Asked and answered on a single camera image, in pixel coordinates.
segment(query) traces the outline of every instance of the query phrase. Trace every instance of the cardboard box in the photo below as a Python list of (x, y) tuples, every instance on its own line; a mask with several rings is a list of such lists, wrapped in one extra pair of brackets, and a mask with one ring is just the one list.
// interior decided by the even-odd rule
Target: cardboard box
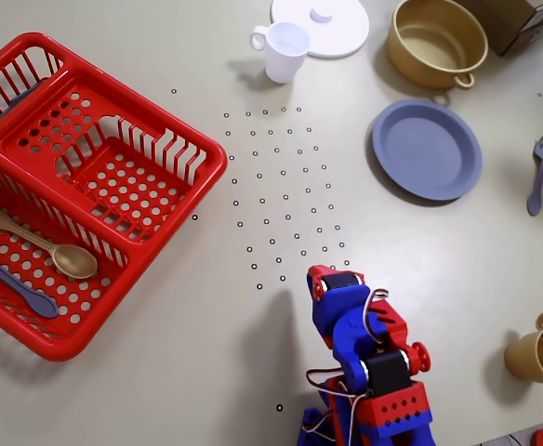
[(532, 42), (541, 39), (542, 37), (543, 23), (540, 23), (538, 26), (535, 26), (534, 28), (530, 28), (529, 30), (525, 30), (520, 33), (520, 35), (517, 36), (517, 38), (513, 41), (510, 47), (507, 48), (505, 54), (514, 53), (520, 49), (523, 49), (526, 46), (530, 45)]
[(523, 33), (543, 25), (543, 0), (456, 1), (483, 25), (489, 45), (499, 56), (517, 49), (525, 39), (529, 43), (529, 33)]

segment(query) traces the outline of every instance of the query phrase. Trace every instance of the white table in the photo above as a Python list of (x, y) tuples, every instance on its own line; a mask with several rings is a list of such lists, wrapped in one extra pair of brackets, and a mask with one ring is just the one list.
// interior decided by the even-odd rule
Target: white table
[(438, 444), (543, 422), (543, 386), (513, 380), (501, 357), (543, 310), (543, 211), (525, 210), (543, 133), (543, 42), (516, 59), (489, 56), (471, 92), (450, 94), (482, 145), (475, 190), (441, 207), (410, 203), (366, 154), (386, 106), (427, 95), (384, 55), (395, 4), (364, 2), (361, 51), (309, 59), (293, 85), (275, 86), (247, 43), (269, 22), (266, 1), (0, 1), (0, 47), (48, 33), (236, 157), (76, 359), (42, 361), (0, 332), (0, 445), (295, 444), (302, 410), (321, 405), (305, 370), (335, 365), (311, 321), (315, 263), (390, 289), (410, 340), (432, 357), (419, 379)]

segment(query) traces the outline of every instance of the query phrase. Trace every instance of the blue fork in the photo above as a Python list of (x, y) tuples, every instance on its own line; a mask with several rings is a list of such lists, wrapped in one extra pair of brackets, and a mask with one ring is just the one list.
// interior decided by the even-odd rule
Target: blue fork
[(543, 185), (543, 135), (534, 147), (534, 155), (540, 160), (540, 167), (536, 174), (534, 189), (528, 198), (528, 212), (531, 216), (537, 216), (542, 207), (542, 185)]

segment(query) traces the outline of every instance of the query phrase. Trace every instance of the gold spoon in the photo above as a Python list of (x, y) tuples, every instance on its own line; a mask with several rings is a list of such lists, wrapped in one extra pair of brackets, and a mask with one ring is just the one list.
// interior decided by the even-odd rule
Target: gold spoon
[(14, 223), (0, 211), (0, 230), (8, 230), (46, 249), (58, 269), (75, 279), (87, 279), (98, 270), (98, 261), (86, 249), (73, 244), (53, 244)]

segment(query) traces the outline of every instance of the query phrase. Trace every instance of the white lid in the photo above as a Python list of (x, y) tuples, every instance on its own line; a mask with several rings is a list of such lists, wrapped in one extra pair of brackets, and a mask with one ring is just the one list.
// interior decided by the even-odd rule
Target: white lid
[(368, 17), (358, 0), (273, 0), (271, 20), (304, 28), (311, 37), (309, 54), (323, 59), (349, 56), (368, 36)]

